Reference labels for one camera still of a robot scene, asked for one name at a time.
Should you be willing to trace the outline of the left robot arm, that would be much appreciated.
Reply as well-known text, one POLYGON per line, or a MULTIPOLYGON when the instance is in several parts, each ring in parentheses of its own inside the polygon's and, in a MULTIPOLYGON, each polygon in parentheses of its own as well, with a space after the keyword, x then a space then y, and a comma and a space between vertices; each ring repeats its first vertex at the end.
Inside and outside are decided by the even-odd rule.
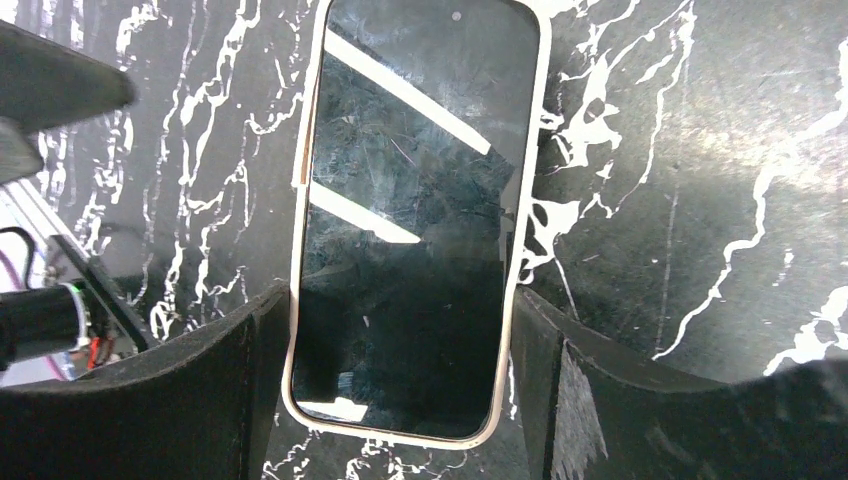
MULTIPOLYGON (((1 24, 1 184, 33 176, 44 159, 31 137, 46 130, 112 112, 136 99, 119 70, 8 22, 1 24)), ((79 350, 120 329, 138 351, 155 339, 119 296, 95 258, 86 258, 69 236, 53 241, 79 279, 40 288, 30 277, 36 243, 24 228, 9 226, 27 245, 22 289, 1 296, 1 367, 61 351, 79 350)))

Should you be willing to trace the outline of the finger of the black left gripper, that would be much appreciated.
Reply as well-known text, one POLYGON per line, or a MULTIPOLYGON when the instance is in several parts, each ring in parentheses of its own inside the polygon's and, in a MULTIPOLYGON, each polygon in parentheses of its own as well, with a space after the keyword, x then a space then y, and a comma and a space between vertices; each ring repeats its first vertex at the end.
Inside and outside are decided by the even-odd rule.
POLYGON ((125 73, 3 21, 1 183, 44 168, 32 135, 120 110, 136 98, 125 73))

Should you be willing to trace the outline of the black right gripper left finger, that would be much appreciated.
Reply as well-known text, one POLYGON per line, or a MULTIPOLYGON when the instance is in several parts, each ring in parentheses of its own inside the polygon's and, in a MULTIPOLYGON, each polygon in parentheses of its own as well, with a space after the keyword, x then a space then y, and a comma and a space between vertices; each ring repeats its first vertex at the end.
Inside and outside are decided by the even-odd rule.
POLYGON ((290 339, 275 284, 225 317, 73 381, 1 392, 5 479, 258 479, 290 339))

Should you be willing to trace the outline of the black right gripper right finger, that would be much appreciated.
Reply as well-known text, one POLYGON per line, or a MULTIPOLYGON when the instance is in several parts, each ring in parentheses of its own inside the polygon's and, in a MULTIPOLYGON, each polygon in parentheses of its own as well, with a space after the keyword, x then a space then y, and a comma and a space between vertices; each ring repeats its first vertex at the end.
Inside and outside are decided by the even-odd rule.
POLYGON ((654 362, 527 287, 512 359, 535 479, 843 479, 847 364, 726 384, 654 362))

